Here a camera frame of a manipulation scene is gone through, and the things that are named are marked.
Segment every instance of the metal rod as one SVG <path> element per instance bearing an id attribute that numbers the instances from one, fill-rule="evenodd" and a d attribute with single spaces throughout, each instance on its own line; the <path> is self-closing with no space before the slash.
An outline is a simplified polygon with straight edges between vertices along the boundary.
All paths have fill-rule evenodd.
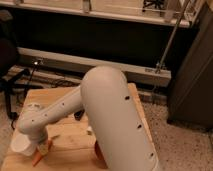
<path id="1" fill-rule="evenodd" d="M 160 70 L 162 69 L 163 65 L 164 65 L 164 61 L 165 61 L 166 56 L 167 56 L 167 54 L 169 52 L 169 49 L 170 49 L 170 47 L 172 45 L 172 42 L 173 42 L 174 37 L 176 35 L 177 29 L 178 29 L 178 27 L 180 25 L 181 19 L 182 19 L 184 13 L 185 13 L 186 7 L 187 7 L 189 2 L 190 2 L 190 0 L 185 0 L 184 1 L 183 7 L 181 8 L 181 11 L 180 11 L 180 15 L 178 16 L 177 22 L 176 22 L 176 24 L 174 26 L 172 34 L 171 34 L 171 36 L 169 38 L 169 41 L 167 43 L 166 49 L 164 50 L 164 53 L 163 53 L 163 56 L 161 57 L 160 62 L 157 64 L 156 73 L 159 73 Z"/>

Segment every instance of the plywood surface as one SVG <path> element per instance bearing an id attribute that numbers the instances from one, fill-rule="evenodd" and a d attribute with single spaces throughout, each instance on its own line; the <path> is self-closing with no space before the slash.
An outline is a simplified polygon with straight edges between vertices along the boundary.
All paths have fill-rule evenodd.
<path id="1" fill-rule="evenodd" d="M 128 86 L 152 142 L 135 84 L 128 84 Z M 71 90 L 72 88 L 31 90 L 27 95 L 25 105 L 30 102 L 38 102 L 47 107 Z M 108 171 L 103 168 L 94 153 L 95 137 L 87 135 L 87 126 L 86 115 L 80 122 L 75 121 L 71 115 L 54 125 L 47 126 L 49 136 L 56 136 L 56 138 L 49 154 L 36 167 L 32 167 L 32 157 L 22 156 L 8 149 L 1 171 Z"/>

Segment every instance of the black cabinet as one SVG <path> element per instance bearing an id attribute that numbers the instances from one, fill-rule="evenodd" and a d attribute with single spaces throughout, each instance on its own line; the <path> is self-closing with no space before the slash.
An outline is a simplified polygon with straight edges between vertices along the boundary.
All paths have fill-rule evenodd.
<path id="1" fill-rule="evenodd" d="M 213 128 L 213 12 L 205 5 L 200 31 L 168 97 L 168 121 L 182 120 Z"/>

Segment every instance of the metal frame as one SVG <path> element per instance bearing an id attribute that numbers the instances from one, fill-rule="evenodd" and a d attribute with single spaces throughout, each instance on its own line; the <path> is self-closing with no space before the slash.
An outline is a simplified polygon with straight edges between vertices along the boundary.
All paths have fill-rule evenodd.
<path id="1" fill-rule="evenodd" d="M 157 24 L 157 25 L 165 25 L 165 26 L 174 26 L 177 21 L 177 19 L 172 19 L 171 22 L 165 22 L 164 18 L 160 16 L 146 17 L 143 15 L 141 16 L 122 15 L 122 14 L 98 12 L 98 11 L 92 11 L 92 10 L 84 11 L 84 10 L 77 10 L 77 9 L 50 7 L 50 6 L 27 4 L 27 3 L 20 3 L 16 5 L 13 2 L 2 1 L 2 0 L 0 0 L 0 6 L 30 9 L 30 10 L 37 10 L 37 11 L 47 11 L 47 12 L 62 13 L 62 14 L 80 15 L 80 16 L 88 16 L 88 17 L 106 18 L 106 19 L 113 19 L 113 20 L 132 21 L 132 22 L 139 22 L 139 23 Z M 187 20 L 182 20 L 180 23 L 180 27 L 188 28 L 190 27 L 190 23 Z"/>
<path id="2" fill-rule="evenodd" d="M 108 65 L 124 71 L 129 81 L 137 83 L 167 87 L 171 80 L 171 72 L 168 70 L 161 70 L 160 73 L 156 73 L 154 68 L 149 67 L 109 62 L 27 48 L 18 48 L 18 50 L 21 54 L 20 62 L 23 64 L 32 64 L 34 61 L 42 60 L 41 64 L 44 66 L 81 73 L 86 73 L 89 69 L 95 66 Z"/>
<path id="3" fill-rule="evenodd" d="M 182 20 L 182 18 L 184 16 L 184 13 L 186 11 L 186 8 L 187 8 L 189 2 L 190 2 L 190 0 L 185 0 L 184 3 L 183 3 L 183 7 L 181 8 L 181 11 L 180 11 L 180 14 L 178 16 L 177 22 L 176 22 L 176 24 L 175 24 L 175 26 L 173 28 L 172 34 L 171 34 L 171 36 L 169 38 L 169 41 L 167 43 L 167 46 L 166 46 L 166 48 L 164 50 L 163 56 L 161 57 L 160 62 L 157 63 L 156 73 L 160 73 L 161 69 L 164 66 L 164 61 L 165 61 L 165 59 L 167 57 L 167 54 L 168 54 L 168 52 L 169 52 L 169 50 L 171 48 L 171 45 L 172 45 L 172 42 L 173 42 L 174 37 L 176 35 L 177 29 L 180 26 L 180 22 L 181 22 L 181 20 Z"/>

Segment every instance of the orange object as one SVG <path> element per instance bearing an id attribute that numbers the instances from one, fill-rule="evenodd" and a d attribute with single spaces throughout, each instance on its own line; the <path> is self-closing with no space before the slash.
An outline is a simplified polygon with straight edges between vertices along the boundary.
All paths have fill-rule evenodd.
<path id="1" fill-rule="evenodd" d="M 48 150 L 50 150 L 50 148 L 53 144 L 52 140 L 47 140 L 47 143 L 48 143 Z M 37 149 L 35 152 L 34 158 L 33 158 L 33 162 L 32 162 L 33 167 L 35 167 L 43 157 L 44 157 L 44 155 L 42 155 Z"/>

